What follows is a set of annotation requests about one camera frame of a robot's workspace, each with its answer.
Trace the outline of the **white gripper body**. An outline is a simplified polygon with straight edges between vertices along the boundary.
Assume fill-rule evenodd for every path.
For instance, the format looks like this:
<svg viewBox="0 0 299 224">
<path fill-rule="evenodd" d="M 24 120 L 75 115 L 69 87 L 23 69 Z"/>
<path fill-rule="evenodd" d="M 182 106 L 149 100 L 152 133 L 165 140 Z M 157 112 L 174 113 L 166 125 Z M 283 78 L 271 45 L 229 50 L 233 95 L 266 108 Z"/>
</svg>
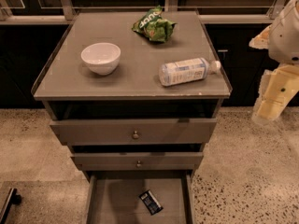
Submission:
<svg viewBox="0 0 299 224">
<path fill-rule="evenodd" d="M 279 63 L 299 63 L 299 20 L 295 16 L 276 18 L 271 25 L 269 56 Z"/>
</svg>

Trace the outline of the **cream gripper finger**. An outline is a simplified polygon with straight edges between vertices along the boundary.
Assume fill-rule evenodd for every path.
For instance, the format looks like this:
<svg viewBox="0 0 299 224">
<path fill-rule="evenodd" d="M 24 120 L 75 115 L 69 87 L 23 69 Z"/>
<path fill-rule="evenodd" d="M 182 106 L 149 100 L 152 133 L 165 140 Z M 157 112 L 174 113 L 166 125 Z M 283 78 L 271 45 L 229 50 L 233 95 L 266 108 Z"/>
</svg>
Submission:
<svg viewBox="0 0 299 224">
<path fill-rule="evenodd" d="M 251 119 L 261 125 L 276 120 L 298 92 L 298 64 L 281 63 L 274 71 L 265 70 Z"/>
<path fill-rule="evenodd" d="M 249 42 L 249 46 L 254 49 L 268 49 L 270 28 L 271 26 L 267 26 L 258 35 L 253 37 Z"/>
</svg>

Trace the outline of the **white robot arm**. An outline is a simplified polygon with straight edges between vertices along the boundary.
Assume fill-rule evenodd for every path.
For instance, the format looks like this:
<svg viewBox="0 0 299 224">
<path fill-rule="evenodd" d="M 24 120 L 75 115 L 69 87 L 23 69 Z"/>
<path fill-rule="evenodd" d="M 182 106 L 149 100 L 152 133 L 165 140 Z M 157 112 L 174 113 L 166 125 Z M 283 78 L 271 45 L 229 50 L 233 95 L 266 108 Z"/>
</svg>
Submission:
<svg viewBox="0 0 299 224">
<path fill-rule="evenodd" d="M 265 125 L 276 120 L 299 92 L 299 0 L 290 0 L 249 46 L 267 49 L 269 57 L 278 62 L 275 70 L 264 70 L 253 107 L 252 120 Z"/>
</svg>

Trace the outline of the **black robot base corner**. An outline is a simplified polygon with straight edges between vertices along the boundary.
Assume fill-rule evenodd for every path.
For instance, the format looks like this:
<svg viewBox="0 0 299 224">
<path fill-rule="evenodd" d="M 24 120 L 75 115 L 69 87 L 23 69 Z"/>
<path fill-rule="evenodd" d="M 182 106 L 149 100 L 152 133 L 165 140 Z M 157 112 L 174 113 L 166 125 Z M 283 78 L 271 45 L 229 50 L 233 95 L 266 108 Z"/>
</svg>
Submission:
<svg viewBox="0 0 299 224">
<path fill-rule="evenodd" d="M 22 196 L 18 194 L 18 190 L 15 188 L 11 188 L 8 192 L 8 195 L 6 197 L 6 200 L 4 201 L 4 204 L 0 212 L 0 224 L 5 224 L 11 206 L 19 205 L 21 204 L 21 201 Z"/>
</svg>

